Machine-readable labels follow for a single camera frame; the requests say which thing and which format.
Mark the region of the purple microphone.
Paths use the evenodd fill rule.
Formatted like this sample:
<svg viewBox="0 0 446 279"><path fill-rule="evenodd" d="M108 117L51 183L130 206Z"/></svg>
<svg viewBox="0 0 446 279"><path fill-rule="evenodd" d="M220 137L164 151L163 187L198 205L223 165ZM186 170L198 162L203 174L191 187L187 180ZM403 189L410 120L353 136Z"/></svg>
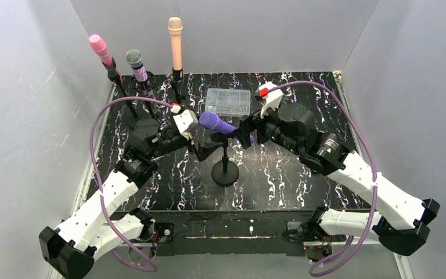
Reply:
<svg viewBox="0 0 446 279"><path fill-rule="evenodd" d="M217 135L211 137L212 142L221 142L222 138L219 134L232 134L235 130L240 129L240 127L224 121L219 115L213 112L203 112L199 116L199 124L206 130L217 133Z"/></svg>

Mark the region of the black stand for purple microphone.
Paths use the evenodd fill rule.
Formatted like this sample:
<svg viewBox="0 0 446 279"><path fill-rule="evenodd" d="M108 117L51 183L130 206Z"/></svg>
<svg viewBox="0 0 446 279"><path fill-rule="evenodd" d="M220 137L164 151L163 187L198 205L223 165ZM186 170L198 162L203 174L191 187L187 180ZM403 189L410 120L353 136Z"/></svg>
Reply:
<svg viewBox="0 0 446 279"><path fill-rule="evenodd" d="M214 132L210 135L212 142L222 143L223 155L221 160L215 163L211 169L211 178L220 187L229 187L237 182L239 168L237 164L229 160L227 148L229 147L228 136Z"/></svg>

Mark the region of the black round-base stand for beige microphone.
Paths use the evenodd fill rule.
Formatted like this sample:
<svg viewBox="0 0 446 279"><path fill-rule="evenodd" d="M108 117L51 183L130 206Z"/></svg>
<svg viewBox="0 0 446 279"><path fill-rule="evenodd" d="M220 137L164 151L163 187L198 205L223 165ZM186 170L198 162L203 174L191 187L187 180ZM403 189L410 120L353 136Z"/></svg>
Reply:
<svg viewBox="0 0 446 279"><path fill-rule="evenodd" d="M172 111L176 114L182 113L184 108L184 101L186 96L182 93L182 78L183 78L183 70L177 70L172 68L172 79L171 79L171 88L175 94L175 103L173 104L174 109Z"/></svg>

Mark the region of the beige microphone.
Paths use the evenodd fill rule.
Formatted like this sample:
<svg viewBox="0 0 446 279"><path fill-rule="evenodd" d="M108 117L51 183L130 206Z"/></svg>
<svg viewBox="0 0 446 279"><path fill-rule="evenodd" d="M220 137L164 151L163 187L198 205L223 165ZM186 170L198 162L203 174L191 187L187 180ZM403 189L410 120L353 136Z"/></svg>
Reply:
<svg viewBox="0 0 446 279"><path fill-rule="evenodd" d="M179 17L171 17L168 20L168 31L171 38L172 68L182 70L182 20Z"/></svg>

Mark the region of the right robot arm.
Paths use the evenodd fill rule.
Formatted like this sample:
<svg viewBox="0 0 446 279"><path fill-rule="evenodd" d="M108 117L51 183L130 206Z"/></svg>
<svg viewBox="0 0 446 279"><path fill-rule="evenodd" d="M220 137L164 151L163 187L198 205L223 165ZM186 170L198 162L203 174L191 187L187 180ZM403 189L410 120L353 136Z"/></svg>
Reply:
<svg viewBox="0 0 446 279"><path fill-rule="evenodd" d="M314 173L347 187L368 202L373 214L320 206L297 230L299 235L346 235L379 241L388 250L412 255L426 242L440 204L421 200L375 172L363 158L333 133L316 128L313 113L299 103L259 110L239 120L237 138L245 148L256 132L256 143L271 141Z"/></svg>

